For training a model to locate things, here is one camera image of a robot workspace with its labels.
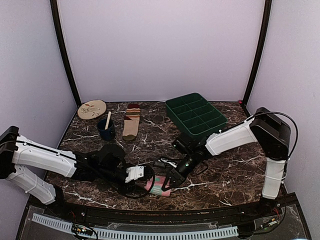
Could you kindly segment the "pink patterned sock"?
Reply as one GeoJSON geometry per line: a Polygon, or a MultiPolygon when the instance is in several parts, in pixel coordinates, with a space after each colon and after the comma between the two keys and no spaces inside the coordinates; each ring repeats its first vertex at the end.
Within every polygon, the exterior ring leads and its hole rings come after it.
{"type": "Polygon", "coordinates": [[[152,187],[153,178],[151,178],[146,182],[146,185],[145,185],[144,188],[147,191],[150,191],[149,192],[150,194],[153,194],[153,195],[156,195],[156,196],[169,197],[170,194],[171,194],[171,190],[170,189],[167,190],[167,191],[163,191],[162,190],[162,186],[163,186],[164,181],[165,181],[165,177],[164,176],[156,175],[153,187],[152,187]]]}

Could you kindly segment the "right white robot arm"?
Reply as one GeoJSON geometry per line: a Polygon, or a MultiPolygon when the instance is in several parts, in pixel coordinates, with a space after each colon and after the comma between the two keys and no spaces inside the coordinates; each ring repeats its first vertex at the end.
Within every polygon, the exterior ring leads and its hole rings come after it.
{"type": "Polygon", "coordinates": [[[213,133],[202,141],[181,133],[172,145],[185,157],[165,177],[162,191],[175,189],[185,182],[198,164],[221,153],[251,143],[259,143],[266,157],[266,169],[262,188],[263,200],[255,205],[255,213],[266,217],[275,208],[282,183],[287,176],[287,165],[297,143],[290,144],[291,128],[281,119],[287,114],[260,107],[255,114],[237,125],[213,133]]]}

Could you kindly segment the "green compartment tray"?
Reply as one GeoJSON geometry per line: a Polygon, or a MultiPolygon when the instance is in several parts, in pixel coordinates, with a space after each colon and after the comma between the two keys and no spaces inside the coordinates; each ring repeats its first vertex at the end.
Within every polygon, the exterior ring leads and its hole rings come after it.
{"type": "Polygon", "coordinates": [[[222,130],[227,118],[197,92],[169,99],[166,114],[180,132],[195,140],[202,140],[222,130]]]}

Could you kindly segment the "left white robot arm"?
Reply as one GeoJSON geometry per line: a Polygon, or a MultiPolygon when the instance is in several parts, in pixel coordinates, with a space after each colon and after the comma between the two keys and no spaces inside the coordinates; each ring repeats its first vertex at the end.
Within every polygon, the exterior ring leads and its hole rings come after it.
{"type": "Polygon", "coordinates": [[[0,177],[13,182],[42,204],[51,205],[58,217],[67,218],[71,208],[64,202],[62,189],[45,182],[28,167],[81,182],[101,179],[126,198],[143,198],[155,184],[155,172],[149,164],[127,163],[125,156],[117,144],[106,144],[89,153],[51,148],[22,136],[18,127],[10,126],[0,136],[0,177]]]}

